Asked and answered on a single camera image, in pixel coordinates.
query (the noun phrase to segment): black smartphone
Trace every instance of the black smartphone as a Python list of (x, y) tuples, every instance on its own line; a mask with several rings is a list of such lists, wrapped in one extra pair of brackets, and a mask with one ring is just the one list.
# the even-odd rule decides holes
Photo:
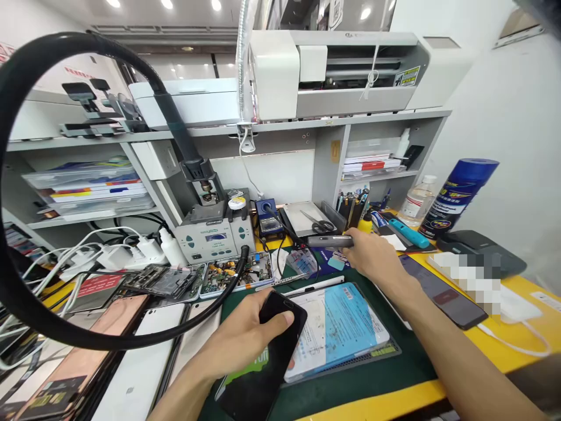
[(409, 256), (400, 256), (403, 268), (421, 284), (423, 291), (461, 329), (467, 330), (488, 318), (480, 306), (466, 298)]
[(259, 312), (259, 322), (263, 324), (287, 310), (294, 313), (292, 325), (269, 342), (253, 363), (224, 377), (216, 392), (214, 400), (236, 421), (265, 421), (269, 416), (308, 314), (275, 291)]

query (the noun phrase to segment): wall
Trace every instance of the wall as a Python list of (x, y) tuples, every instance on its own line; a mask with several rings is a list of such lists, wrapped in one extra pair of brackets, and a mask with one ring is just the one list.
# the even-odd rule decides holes
[[(83, 32), (86, 29), (36, 0), (0, 0), (0, 10), (3, 17), (0, 25), (0, 43), (10, 45), (15, 49), (50, 33)], [(127, 87), (121, 79), (114, 61), (97, 54), (81, 54), (62, 61), (39, 81), (36, 89), (64, 94), (62, 83), (86, 80), (82, 76), (69, 73), (65, 67), (95, 78), (105, 79), (113, 93), (125, 92), (128, 94)]]
[(561, 259), (561, 43), (544, 34), (491, 50), (514, 8), (510, 0), (399, 0), (392, 30), (452, 36), (479, 51), (445, 105), (452, 115), (423, 174), (442, 184), (460, 158), (498, 160), (456, 227), (475, 229), (520, 256), (528, 279), (561, 295), (554, 272)]

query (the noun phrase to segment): spray can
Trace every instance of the spray can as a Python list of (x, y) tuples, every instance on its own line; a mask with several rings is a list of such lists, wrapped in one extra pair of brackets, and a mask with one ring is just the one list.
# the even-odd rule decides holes
[(498, 164), (498, 161), (479, 158), (459, 160), (432, 203), (419, 232), (435, 240), (451, 230)]

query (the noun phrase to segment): repair tool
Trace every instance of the repair tool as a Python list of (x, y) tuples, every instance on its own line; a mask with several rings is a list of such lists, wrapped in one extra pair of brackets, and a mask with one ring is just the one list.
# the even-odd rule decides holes
[(351, 236), (309, 237), (308, 247), (352, 247), (355, 243)]
[(297, 280), (302, 279), (302, 278), (305, 278), (306, 276), (307, 276), (307, 273), (304, 273), (304, 274), (300, 274), (300, 275), (295, 275), (293, 277), (279, 279), (278, 281), (275, 281), (272, 284), (263, 285), (261, 287), (258, 287), (258, 288), (255, 289), (255, 291), (257, 292), (257, 291), (261, 291), (262, 289), (265, 289), (265, 288), (278, 287), (279, 285), (290, 284), (291, 282), (297, 281)]
[(316, 233), (316, 234), (327, 234), (328, 232), (331, 231), (335, 231), (335, 225), (333, 225), (331, 222), (326, 221), (326, 220), (320, 220), (318, 221), (317, 219), (311, 217), (310, 215), (308, 215), (306, 212), (304, 212), (303, 210), (301, 210), (301, 213), (304, 214), (304, 216), (306, 218), (308, 218), (310, 221), (312, 221), (313, 223), (311, 224), (311, 229)]

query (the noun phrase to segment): small scissors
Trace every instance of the small scissors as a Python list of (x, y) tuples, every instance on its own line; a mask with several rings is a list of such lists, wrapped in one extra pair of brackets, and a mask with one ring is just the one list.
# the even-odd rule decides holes
[(328, 232), (335, 231), (335, 225), (333, 225), (331, 222), (318, 221), (317, 219), (312, 218), (303, 210), (301, 210), (301, 212), (305, 215), (306, 218), (313, 222), (313, 224), (311, 225), (311, 229), (316, 234), (326, 234)]

